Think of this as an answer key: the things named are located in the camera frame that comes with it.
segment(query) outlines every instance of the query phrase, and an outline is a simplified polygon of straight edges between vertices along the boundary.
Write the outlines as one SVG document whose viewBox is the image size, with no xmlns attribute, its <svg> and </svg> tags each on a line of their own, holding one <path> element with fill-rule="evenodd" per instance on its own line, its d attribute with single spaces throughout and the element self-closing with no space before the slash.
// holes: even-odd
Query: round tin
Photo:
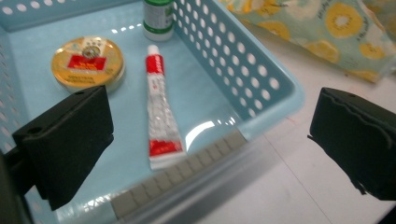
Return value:
<svg viewBox="0 0 396 224">
<path fill-rule="evenodd" d="M 106 85 L 116 89 L 125 71 L 121 50 L 100 36 L 83 36 L 56 50 L 51 63 L 57 81 L 71 92 Z"/>
</svg>

